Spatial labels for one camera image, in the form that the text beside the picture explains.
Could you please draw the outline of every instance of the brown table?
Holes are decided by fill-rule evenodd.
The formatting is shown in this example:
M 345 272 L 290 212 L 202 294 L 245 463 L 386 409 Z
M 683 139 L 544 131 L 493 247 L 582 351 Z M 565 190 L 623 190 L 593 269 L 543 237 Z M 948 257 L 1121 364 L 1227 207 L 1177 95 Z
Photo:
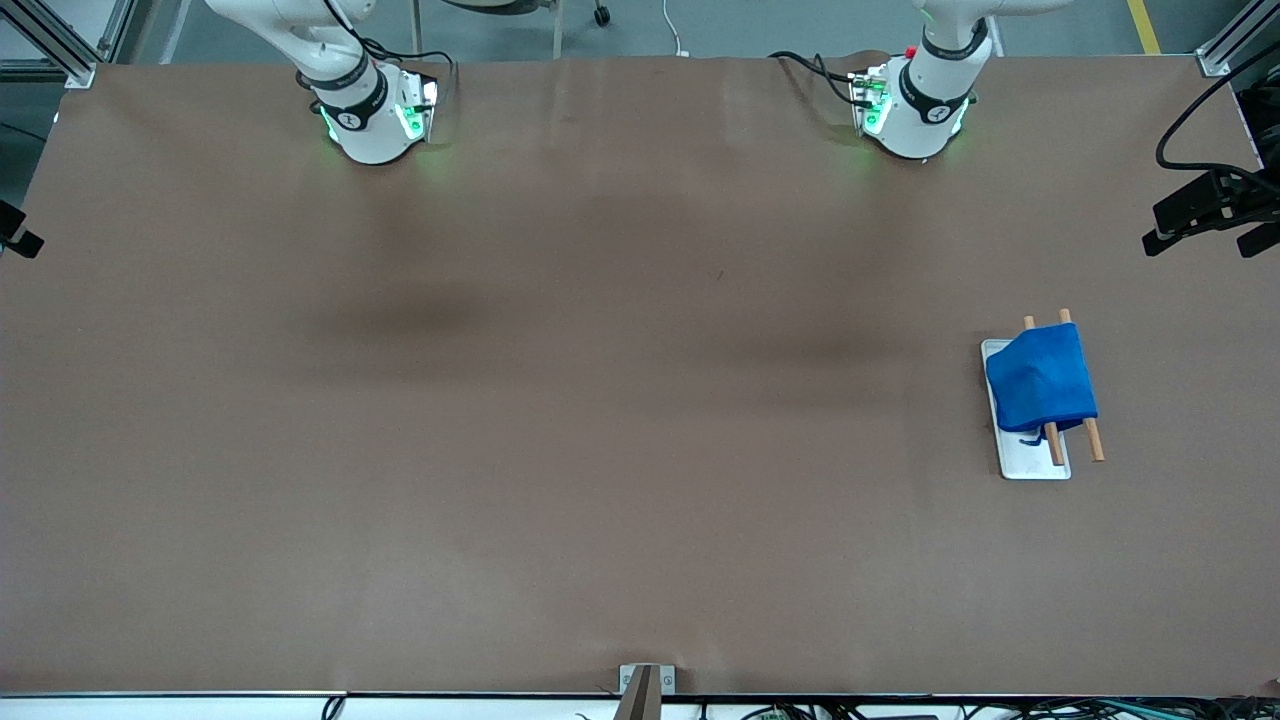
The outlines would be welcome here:
M 0 688 L 1257 693 L 1280 251 L 1142 255 L 1187 58 L 993 61 L 925 165 L 764 60 L 466 67 L 344 160 L 285 67 L 104 67 L 5 258 Z M 1171 154 L 1251 164 L 1222 95 Z M 1108 461 L 1000 478 L 978 343 Z

